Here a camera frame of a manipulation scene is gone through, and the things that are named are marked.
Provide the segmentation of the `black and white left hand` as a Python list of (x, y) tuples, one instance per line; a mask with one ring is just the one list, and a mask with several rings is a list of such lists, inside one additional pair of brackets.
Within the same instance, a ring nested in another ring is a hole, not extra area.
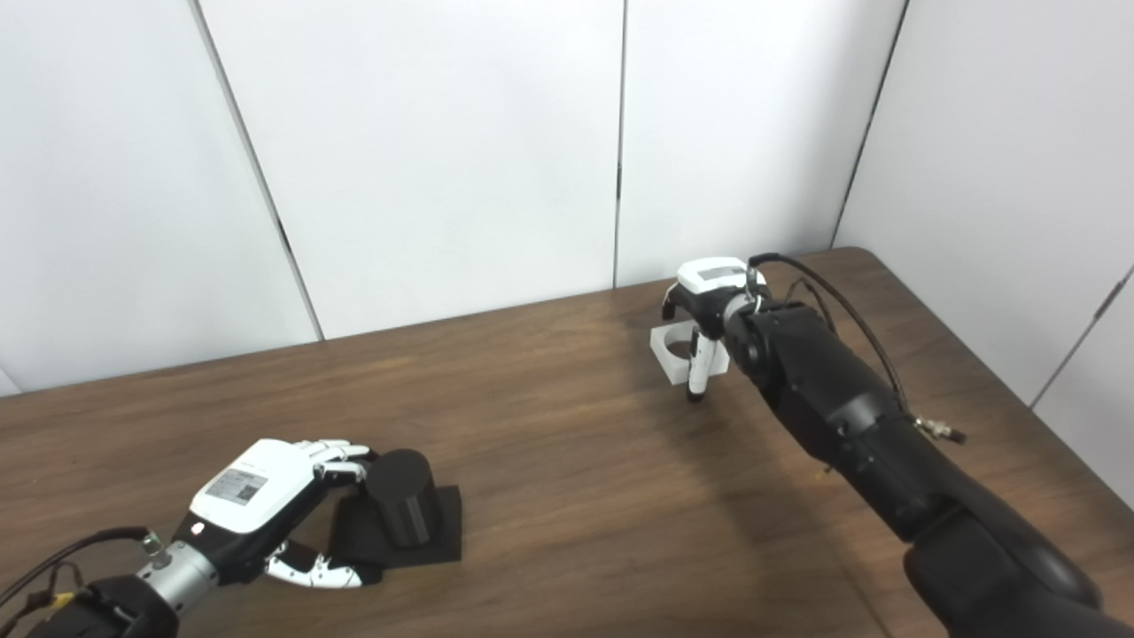
[(328, 493), (358, 487), (376, 452), (348, 440), (255, 441), (191, 500), (162, 568), (138, 577), (183, 616), (218, 588), (268, 576), (301, 588), (375, 586), (384, 570), (291, 541)]

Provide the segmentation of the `black and white right hand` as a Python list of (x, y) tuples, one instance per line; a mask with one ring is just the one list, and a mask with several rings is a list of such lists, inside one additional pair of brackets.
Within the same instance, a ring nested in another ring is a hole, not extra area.
[(718, 361), (729, 363), (723, 338), (726, 323), (743, 307), (761, 308), (771, 296), (762, 272), (734, 257), (692, 260), (678, 267), (675, 283), (665, 291), (661, 318), (671, 322), (686, 311), (694, 327), (689, 340), (686, 399), (699, 403)]

